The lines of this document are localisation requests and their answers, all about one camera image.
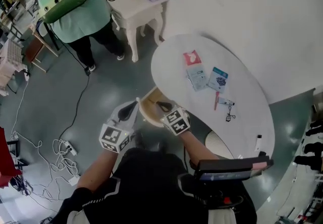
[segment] gray floor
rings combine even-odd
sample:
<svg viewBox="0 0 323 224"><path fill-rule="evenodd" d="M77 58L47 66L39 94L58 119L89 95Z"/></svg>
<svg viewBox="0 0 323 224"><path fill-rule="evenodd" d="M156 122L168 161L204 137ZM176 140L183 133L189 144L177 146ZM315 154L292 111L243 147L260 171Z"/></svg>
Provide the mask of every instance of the gray floor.
<svg viewBox="0 0 323 224"><path fill-rule="evenodd" d="M92 40L97 69L90 76L89 86L80 102L74 126L62 137L64 140L69 140L78 151L74 160L78 164L80 173L84 172L101 152L102 148L98 142L99 132L112 110L126 101L143 97L154 86L150 62L156 44L153 41L152 32L150 30L146 32L145 38L138 37L139 61L135 64L131 61L128 46L125 60L117 61L114 55ZM57 139L65 127L72 122L76 102L86 85L87 77L65 48L60 50L59 58L46 50L42 52L41 57L43 57L42 65L45 68L49 67L49 71L44 73L36 67L31 70L32 77L20 108L15 130L35 143L42 140L41 154L49 161L55 161L57 157L52 152L52 141ZM10 138L26 82L20 74L17 74L10 85L13 89L18 89L18 93L17 95L11 93L3 98L0 108L0 125L5 129L7 139ZM245 183L256 208L259 208L269 197L291 162L303 134L310 105L311 92L271 105L276 133L273 154L275 166L263 177ZM169 152L183 158L183 147L178 139L174 139L165 130L143 122L140 116L138 122L148 147L153 147L159 140L167 139ZM292 133L286 133L287 125L294 127ZM192 131L204 142L210 129L193 117ZM296 142L293 143L291 138L295 138ZM32 184L47 184L48 167L38 156L36 149L22 140L21 150L22 157L31 163L24 169L25 178ZM54 176L60 175L69 177L65 171ZM62 198L68 197L72 192L71 186L61 184Z"/></svg>

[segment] forearm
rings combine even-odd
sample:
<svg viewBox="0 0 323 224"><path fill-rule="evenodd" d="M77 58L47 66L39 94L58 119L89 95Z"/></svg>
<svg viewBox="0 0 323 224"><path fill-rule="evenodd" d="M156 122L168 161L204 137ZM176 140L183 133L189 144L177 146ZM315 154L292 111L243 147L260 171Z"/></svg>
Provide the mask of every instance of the forearm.
<svg viewBox="0 0 323 224"><path fill-rule="evenodd" d="M99 158L81 176L77 188L87 188L96 191L106 180L109 179L115 166L118 154L104 150Z"/></svg>
<svg viewBox="0 0 323 224"><path fill-rule="evenodd" d="M203 159L219 159L208 148L206 148L191 132L184 132L179 135L190 156L191 161L198 165Z"/></svg>

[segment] sneaker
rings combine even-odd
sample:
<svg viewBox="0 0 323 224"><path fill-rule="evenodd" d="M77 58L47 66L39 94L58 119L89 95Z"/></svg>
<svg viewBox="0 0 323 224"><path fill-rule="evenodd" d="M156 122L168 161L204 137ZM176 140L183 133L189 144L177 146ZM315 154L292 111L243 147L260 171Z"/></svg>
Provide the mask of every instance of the sneaker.
<svg viewBox="0 0 323 224"><path fill-rule="evenodd" d="M123 53L121 56L117 57L118 61L121 61L125 58L125 54Z"/></svg>
<svg viewBox="0 0 323 224"><path fill-rule="evenodd" d="M93 72L95 70L96 66L93 65L92 67L89 67L90 72Z"/></svg>

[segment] person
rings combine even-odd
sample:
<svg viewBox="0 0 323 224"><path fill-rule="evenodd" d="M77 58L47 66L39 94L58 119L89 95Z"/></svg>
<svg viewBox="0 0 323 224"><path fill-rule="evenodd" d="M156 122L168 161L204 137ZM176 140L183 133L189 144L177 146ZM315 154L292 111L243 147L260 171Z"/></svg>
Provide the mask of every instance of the person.
<svg viewBox="0 0 323 224"><path fill-rule="evenodd" d="M311 136L318 133L323 133L323 120L317 120L310 124L310 130L308 130L305 135Z"/></svg>
<svg viewBox="0 0 323 224"><path fill-rule="evenodd" d="M191 132L179 137L193 164L218 159ZM77 189L64 200L51 223L208 223L208 210L180 189L178 176L187 171L177 156L132 148L110 177L117 156L104 150L81 176ZM240 212L235 214L237 223L256 224L255 208L242 182L225 183L230 192L244 198Z"/></svg>
<svg viewBox="0 0 323 224"><path fill-rule="evenodd" d="M309 143L304 147L304 154L313 152L315 156L296 156L294 162L299 165L308 165L312 170L323 171L323 158L321 157L323 144L320 142Z"/></svg>
<svg viewBox="0 0 323 224"><path fill-rule="evenodd" d="M50 26L62 42L75 50L91 72L95 70L95 61L89 37L104 45L118 60L125 57L123 45L112 29L111 8L106 0L86 0Z"/></svg>

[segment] person's leg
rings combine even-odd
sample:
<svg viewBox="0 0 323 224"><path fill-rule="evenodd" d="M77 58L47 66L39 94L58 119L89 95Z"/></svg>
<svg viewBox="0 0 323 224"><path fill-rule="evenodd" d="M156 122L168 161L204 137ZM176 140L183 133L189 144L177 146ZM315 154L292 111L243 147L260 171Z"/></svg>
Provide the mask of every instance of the person's leg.
<svg viewBox="0 0 323 224"><path fill-rule="evenodd" d="M295 157L294 162L298 165L308 165L312 170L321 171L322 168L322 158L317 156L297 156Z"/></svg>
<svg viewBox="0 0 323 224"><path fill-rule="evenodd" d="M323 125L323 120L317 120L317 121L315 121L314 123L311 123L309 126L310 126L311 128L314 128L314 127L319 127L319 126L321 126L321 125Z"/></svg>
<svg viewBox="0 0 323 224"><path fill-rule="evenodd" d="M314 152L315 156L321 156L322 151L323 151L323 144L320 142L309 143L309 144L306 144L304 147L304 154L307 154L309 152Z"/></svg>
<svg viewBox="0 0 323 224"><path fill-rule="evenodd" d="M315 129L308 130L305 135L311 136L313 134L323 133L323 126L317 127Z"/></svg>
<svg viewBox="0 0 323 224"><path fill-rule="evenodd" d="M113 32L112 19L98 32L91 35L98 43L104 45L111 53L115 54L118 59L123 59L124 47L120 40Z"/></svg>
<svg viewBox="0 0 323 224"><path fill-rule="evenodd" d="M95 65L90 38L88 36L82 37L72 43L69 43L70 47L75 50L79 60L87 67L93 67Z"/></svg>

